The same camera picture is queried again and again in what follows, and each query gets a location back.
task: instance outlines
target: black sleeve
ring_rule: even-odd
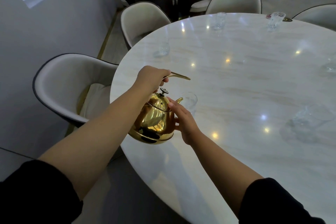
[[[0,183],[0,214],[7,223],[71,223],[82,207],[70,180],[39,160],[23,163]]]
[[[238,219],[240,224],[325,224],[322,219],[311,217],[303,205],[272,178],[256,180],[247,188]]]

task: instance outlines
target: teapot lid knob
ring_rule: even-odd
[[[162,91],[162,93],[160,93],[160,95],[162,95],[162,96],[164,96],[164,94],[166,93],[166,94],[168,94],[169,92],[168,92],[168,90],[166,90],[165,88],[160,88],[160,90]]]

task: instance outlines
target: gold teapot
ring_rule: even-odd
[[[168,77],[190,80],[189,77],[174,72],[164,78]],[[162,87],[160,90],[161,93],[152,94],[128,132],[131,137],[143,143],[160,144],[174,135],[175,116],[168,106],[168,98],[164,95],[168,91]],[[176,101],[180,103],[182,100],[183,98],[179,98]]]

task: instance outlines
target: dining table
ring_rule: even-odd
[[[110,102],[145,65],[190,77],[172,77],[164,87],[172,99],[185,92],[197,96],[200,130],[263,177],[277,180],[312,216],[335,223],[336,120],[311,130],[293,124],[298,117],[302,123],[313,118],[305,113],[312,106],[336,113],[336,76],[325,66],[336,55],[336,32],[297,20],[270,32],[268,22],[263,14],[228,13],[220,30],[216,15],[157,29],[120,62]],[[160,55],[167,38],[170,51]],[[127,135],[121,147],[149,188],[188,222],[238,223],[179,131],[158,145]]]

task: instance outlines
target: teapot spout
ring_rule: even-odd
[[[176,100],[176,102],[179,104],[182,100],[183,98],[179,98],[178,100]]]

